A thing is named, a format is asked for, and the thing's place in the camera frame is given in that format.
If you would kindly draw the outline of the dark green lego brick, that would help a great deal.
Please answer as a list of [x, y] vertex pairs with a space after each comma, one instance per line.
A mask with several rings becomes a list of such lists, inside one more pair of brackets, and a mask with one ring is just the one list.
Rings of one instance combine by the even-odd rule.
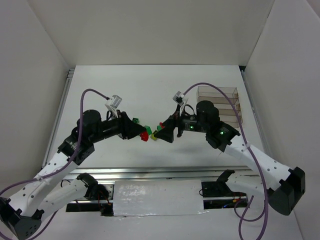
[[139, 123], [140, 123], [140, 120], [139, 120], [138, 118], [135, 118], [135, 117], [132, 119], [132, 121], [133, 121], [134, 123], [136, 123], [136, 124], [139, 124]]

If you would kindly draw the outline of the yellow-green sloped lego brick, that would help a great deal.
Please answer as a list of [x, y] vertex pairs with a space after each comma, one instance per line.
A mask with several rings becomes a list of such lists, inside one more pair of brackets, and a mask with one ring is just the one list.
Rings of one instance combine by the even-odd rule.
[[152, 134], [152, 135], [151, 135], [151, 139], [152, 139], [152, 140], [154, 140], [154, 141], [157, 141], [157, 140], [158, 140], [158, 138], [157, 138], [157, 137], [155, 137], [155, 135], [154, 135], [154, 134]]

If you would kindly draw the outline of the red rounded lego brick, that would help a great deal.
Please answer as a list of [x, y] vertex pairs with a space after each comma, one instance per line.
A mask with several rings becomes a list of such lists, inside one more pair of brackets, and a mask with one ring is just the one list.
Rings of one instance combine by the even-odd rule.
[[149, 134], [147, 131], [142, 132], [139, 136], [140, 139], [144, 142], [147, 142], [149, 140]]

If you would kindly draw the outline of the small green lego brick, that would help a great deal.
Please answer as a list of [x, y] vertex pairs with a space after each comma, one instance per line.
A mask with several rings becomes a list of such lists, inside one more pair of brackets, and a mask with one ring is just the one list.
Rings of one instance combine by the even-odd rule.
[[148, 135], [151, 135], [151, 134], [153, 133], [153, 132], [152, 132], [152, 129], [151, 129], [151, 127], [150, 127], [150, 126], [145, 125], [144, 127], [145, 127], [146, 132], [147, 132], [147, 134], [148, 134]]

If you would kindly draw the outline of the red rectangular lego brick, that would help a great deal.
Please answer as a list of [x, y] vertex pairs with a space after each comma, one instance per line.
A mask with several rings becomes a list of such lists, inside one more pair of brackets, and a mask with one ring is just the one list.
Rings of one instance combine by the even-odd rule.
[[162, 129], [165, 128], [165, 125], [164, 125], [163, 122], [160, 122], [159, 125], [160, 125], [160, 127], [161, 127]]

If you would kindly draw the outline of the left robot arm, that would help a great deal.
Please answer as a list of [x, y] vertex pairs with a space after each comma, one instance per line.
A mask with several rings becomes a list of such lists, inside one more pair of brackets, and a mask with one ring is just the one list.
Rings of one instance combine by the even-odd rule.
[[14, 195], [0, 199], [0, 220], [19, 239], [31, 239], [52, 213], [78, 198], [108, 200], [109, 191], [88, 173], [81, 173], [65, 187], [53, 191], [70, 172], [95, 150], [94, 144], [113, 136], [130, 140], [145, 132], [126, 112], [102, 120], [97, 110], [86, 110], [47, 165]]

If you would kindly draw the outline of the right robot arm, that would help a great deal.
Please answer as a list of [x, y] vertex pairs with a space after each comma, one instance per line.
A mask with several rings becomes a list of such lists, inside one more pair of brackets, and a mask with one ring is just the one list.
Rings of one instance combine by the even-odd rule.
[[306, 174], [300, 167], [291, 168], [271, 158], [229, 124], [221, 121], [219, 110], [210, 101], [197, 103], [196, 113], [185, 113], [181, 106], [163, 123], [155, 137], [172, 143], [183, 132], [204, 133], [208, 144], [239, 160], [259, 174], [258, 179], [226, 170], [218, 178], [232, 192], [265, 197], [268, 205], [281, 215], [291, 214], [306, 191]]

